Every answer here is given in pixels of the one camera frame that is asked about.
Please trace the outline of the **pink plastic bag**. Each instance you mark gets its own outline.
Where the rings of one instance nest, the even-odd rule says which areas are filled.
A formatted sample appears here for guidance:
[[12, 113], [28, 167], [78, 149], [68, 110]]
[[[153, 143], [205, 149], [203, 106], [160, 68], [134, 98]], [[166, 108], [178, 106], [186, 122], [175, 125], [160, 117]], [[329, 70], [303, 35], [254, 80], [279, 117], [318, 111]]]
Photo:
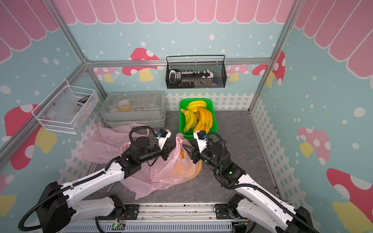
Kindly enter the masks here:
[[181, 159], [180, 150], [190, 145], [181, 134], [176, 135], [176, 147], [168, 160], [160, 159], [150, 167], [144, 163], [141, 170], [121, 181], [130, 191], [135, 192], [135, 199], [146, 197], [157, 190], [165, 190], [174, 185], [185, 183], [197, 177], [202, 170], [202, 162], [194, 164], [187, 154]]

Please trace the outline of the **yellow banana bunch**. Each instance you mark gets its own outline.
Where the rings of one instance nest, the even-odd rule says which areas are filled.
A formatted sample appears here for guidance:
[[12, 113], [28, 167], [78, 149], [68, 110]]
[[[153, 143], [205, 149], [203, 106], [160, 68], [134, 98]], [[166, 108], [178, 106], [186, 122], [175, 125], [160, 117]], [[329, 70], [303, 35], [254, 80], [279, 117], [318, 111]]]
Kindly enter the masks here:
[[180, 150], [181, 159], [185, 159], [185, 154], [186, 154], [185, 150], [183, 148], [181, 148], [181, 150]]

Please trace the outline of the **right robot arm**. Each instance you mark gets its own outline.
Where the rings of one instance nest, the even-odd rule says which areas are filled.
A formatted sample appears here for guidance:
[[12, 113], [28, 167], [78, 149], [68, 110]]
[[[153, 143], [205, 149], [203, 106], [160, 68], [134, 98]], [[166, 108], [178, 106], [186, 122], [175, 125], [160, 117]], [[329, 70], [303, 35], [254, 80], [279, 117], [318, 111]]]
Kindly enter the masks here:
[[194, 163], [209, 166], [223, 188], [236, 191], [228, 203], [233, 218], [252, 220], [272, 233], [317, 232], [307, 209], [271, 194], [234, 163], [218, 133], [198, 130], [184, 149]]

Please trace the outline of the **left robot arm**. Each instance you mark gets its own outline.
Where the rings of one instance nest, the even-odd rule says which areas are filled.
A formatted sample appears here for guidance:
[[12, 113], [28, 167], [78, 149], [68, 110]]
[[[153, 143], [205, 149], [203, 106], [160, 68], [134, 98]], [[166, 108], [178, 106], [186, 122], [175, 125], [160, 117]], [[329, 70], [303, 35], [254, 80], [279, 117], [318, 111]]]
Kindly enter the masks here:
[[125, 207], [116, 195], [96, 200], [93, 204], [83, 199], [111, 183], [134, 175], [144, 163], [156, 162], [158, 157], [166, 161], [175, 148], [166, 143], [171, 135], [170, 130], [156, 132], [146, 125], [133, 128], [129, 133], [130, 146], [111, 159], [105, 168], [72, 182], [48, 184], [38, 203], [21, 218], [18, 229], [22, 232], [41, 229], [45, 233], [56, 233], [89, 214], [99, 216], [99, 211], [103, 211], [102, 216], [113, 218], [124, 215]]

